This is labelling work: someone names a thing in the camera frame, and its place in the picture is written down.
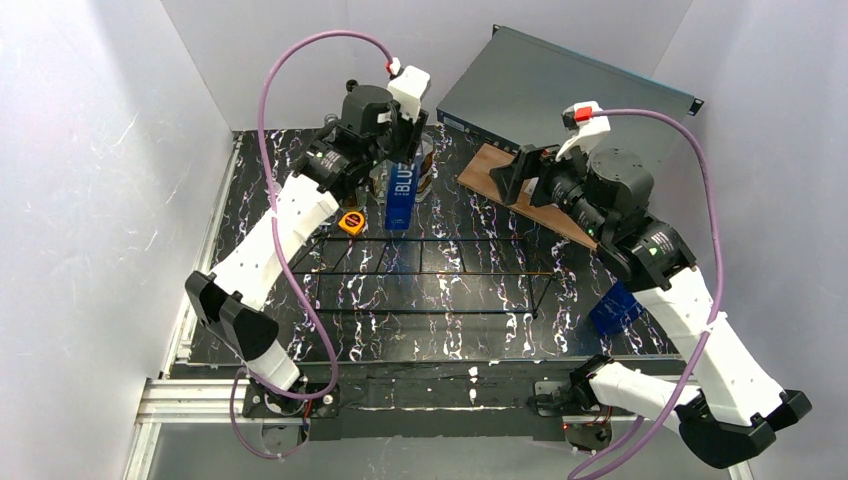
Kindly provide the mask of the blue square bottle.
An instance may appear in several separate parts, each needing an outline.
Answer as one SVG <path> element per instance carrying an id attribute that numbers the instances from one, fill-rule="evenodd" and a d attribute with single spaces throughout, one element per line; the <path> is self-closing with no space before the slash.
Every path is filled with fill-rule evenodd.
<path id="1" fill-rule="evenodd" d="M 622 333 L 645 312 L 622 282 L 616 282 L 589 312 L 600 336 Z"/>
<path id="2" fill-rule="evenodd" d="M 416 203 L 420 165 L 393 164 L 387 183 L 384 228 L 405 231 L 410 227 Z"/>

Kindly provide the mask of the black wire wine rack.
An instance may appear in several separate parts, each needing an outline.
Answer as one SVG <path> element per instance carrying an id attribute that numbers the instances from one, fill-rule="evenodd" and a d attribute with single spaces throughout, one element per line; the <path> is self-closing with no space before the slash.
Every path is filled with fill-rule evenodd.
<path id="1" fill-rule="evenodd" d="M 327 314 L 537 317 L 555 273 L 522 237 L 330 237 L 292 261 Z"/>

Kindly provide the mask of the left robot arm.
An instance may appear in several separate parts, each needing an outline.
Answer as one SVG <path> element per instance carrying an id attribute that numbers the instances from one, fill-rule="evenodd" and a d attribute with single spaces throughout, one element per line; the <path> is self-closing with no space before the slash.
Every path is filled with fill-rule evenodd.
<path id="1" fill-rule="evenodd" d="M 280 325 L 264 303 L 285 276 L 327 350 L 329 336 L 289 265 L 313 232 L 365 183 L 380 163 L 411 163 L 428 113 L 427 86 L 350 84 L 340 118 L 316 131 L 280 188 L 271 186 L 270 207 L 234 250 L 208 273 L 192 272 L 185 290 L 198 322 L 230 348 L 267 390 L 305 401 L 330 393 L 338 381 L 331 364 L 329 384 L 315 394 L 297 393 L 301 374 L 278 339 Z"/>

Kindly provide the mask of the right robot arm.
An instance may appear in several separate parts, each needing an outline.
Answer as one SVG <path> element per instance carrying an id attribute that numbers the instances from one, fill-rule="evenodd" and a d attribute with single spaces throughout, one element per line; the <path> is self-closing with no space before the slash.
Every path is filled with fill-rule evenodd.
<path id="1" fill-rule="evenodd" d="M 726 468 L 761 454 L 811 411 L 806 394 L 772 379 L 714 310 L 691 250 L 648 211 L 654 180 L 637 155 L 576 147 L 559 161 L 552 147 L 527 145 L 489 176 L 505 205 L 534 180 L 531 204 L 559 208 L 592 238 L 604 267 L 659 322 L 695 378 L 678 387 L 597 355 L 564 386 L 530 398 L 540 413 L 618 407 L 662 423 L 704 463 Z"/>

